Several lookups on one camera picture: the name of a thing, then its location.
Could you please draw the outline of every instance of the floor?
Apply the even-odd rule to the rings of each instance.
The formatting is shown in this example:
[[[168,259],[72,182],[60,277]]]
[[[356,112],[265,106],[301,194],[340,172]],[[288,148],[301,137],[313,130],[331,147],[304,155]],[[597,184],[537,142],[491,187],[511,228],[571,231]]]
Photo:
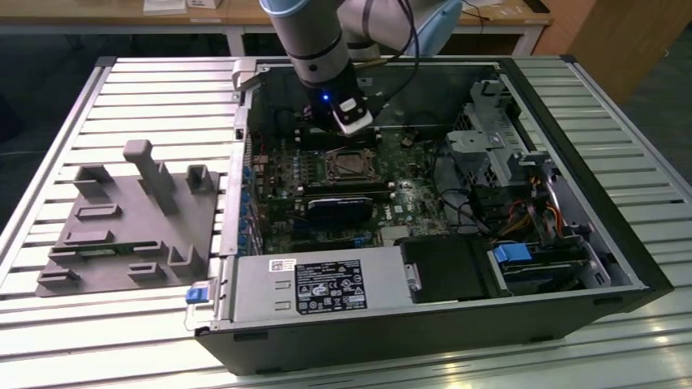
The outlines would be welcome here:
[[[245,42],[257,55],[276,41]],[[64,36],[1,36],[0,96],[24,123],[0,142],[0,229],[20,201],[43,155],[100,56],[184,57],[228,55],[223,36],[81,36],[81,48]],[[623,109],[685,179],[692,182],[692,28],[684,31]],[[0,99],[0,138],[7,133]]]

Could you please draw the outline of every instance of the circuit board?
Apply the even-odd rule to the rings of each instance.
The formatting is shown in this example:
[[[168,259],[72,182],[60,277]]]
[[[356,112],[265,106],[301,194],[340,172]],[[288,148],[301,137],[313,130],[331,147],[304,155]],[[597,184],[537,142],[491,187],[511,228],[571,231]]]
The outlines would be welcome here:
[[[305,151],[293,139],[280,139],[268,155],[255,158],[265,254],[391,246],[392,232],[401,237],[449,231],[428,177],[433,142],[413,141],[405,130],[384,130],[379,140],[371,148]],[[303,216],[303,190],[336,186],[337,179],[380,183],[387,196],[373,201],[365,221],[315,228]]]

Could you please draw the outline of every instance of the power supply label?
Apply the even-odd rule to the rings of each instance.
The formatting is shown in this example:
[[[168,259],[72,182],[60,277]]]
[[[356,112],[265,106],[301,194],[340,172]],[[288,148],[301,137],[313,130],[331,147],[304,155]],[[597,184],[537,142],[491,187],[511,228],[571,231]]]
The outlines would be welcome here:
[[[360,259],[295,265],[299,314],[323,314],[368,308]]]

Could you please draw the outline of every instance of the wooden cabinet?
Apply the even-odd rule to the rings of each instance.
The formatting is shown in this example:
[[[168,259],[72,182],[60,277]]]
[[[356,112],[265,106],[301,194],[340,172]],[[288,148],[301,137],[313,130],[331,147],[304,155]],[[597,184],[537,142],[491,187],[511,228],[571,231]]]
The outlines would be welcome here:
[[[543,0],[555,21],[533,54],[572,54],[623,103],[692,19],[692,0]]]

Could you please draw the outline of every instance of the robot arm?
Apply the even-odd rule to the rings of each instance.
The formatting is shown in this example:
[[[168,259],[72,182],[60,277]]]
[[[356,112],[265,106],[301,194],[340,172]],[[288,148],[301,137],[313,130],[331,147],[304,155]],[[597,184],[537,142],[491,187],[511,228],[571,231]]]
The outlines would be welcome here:
[[[260,0],[305,87],[312,115],[319,122],[335,123],[345,136],[373,121],[348,43],[352,50],[377,42],[412,54],[404,2],[411,5],[420,55],[432,56],[455,29],[459,0]]]

